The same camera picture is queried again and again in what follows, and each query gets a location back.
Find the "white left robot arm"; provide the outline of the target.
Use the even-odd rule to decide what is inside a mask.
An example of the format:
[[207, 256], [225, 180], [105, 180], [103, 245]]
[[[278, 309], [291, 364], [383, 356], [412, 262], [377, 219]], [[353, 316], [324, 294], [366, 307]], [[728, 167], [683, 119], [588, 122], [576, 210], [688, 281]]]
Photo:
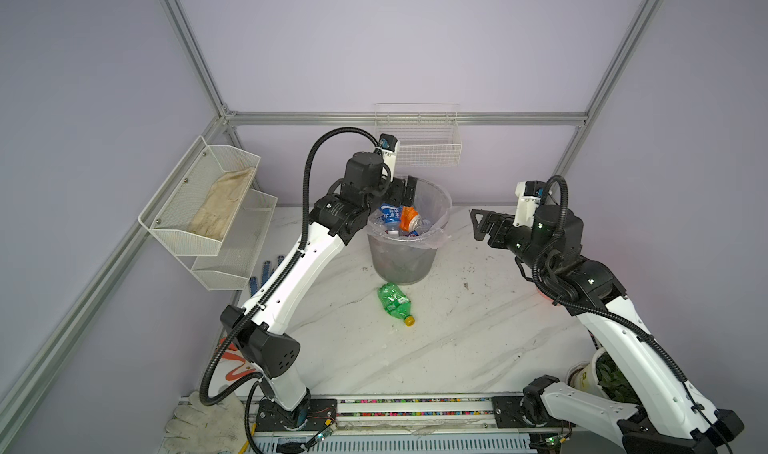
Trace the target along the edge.
[[268, 282], [242, 307], [227, 307], [220, 319], [227, 336], [215, 351], [201, 383], [205, 404], [217, 404], [233, 394], [240, 381], [216, 395], [210, 380], [225, 350], [237, 348], [267, 382], [267, 394], [283, 410], [299, 410], [308, 399], [308, 388], [294, 367], [300, 344], [287, 333], [299, 303], [327, 265], [363, 230], [382, 205], [410, 206], [415, 179], [395, 175], [397, 155], [378, 148], [356, 153], [344, 175], [316, 202], [302, 207], [301, 235], [287, 259]]

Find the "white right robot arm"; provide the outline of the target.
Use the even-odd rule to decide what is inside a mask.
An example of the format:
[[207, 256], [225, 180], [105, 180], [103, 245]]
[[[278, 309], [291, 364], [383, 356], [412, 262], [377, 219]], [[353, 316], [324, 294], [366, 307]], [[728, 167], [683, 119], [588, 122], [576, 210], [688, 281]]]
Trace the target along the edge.
[[540, 206], [529, 226], [487, 210], [473, 209], [470, 218], [475, 239], [530, 268], [527, 280], [589, 331], [638, 397], [615, 401], [543, 375], [523, 391], [522, 422], [575, 424], [627, 453], [714, 453], [743, 432], [741, 418], [701, 394], [646, 329], [611, 270], [582, 255], [584, 224], [571, 210]]

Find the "orange label plastic bottle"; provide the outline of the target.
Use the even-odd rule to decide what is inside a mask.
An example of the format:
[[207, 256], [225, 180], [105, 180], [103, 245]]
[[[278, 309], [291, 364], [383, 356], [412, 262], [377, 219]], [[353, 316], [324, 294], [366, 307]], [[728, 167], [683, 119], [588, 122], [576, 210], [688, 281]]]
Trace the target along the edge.
[[406, 234], [416, 232], [422, 223], [421, 215], [413, 207], [403, 207], [400, 214], [400, 230]]

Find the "green crushed plastic bottle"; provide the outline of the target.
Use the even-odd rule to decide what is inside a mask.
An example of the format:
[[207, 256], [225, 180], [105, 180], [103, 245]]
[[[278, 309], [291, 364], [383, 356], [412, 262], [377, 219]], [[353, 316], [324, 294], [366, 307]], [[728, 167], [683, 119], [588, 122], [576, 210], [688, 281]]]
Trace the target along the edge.
[[378, 289], [377, 297], [388, 315], [402, 321], [408, 327], [415, 324], [412, 302], [397, 285], [392, 283], [383, 285]]

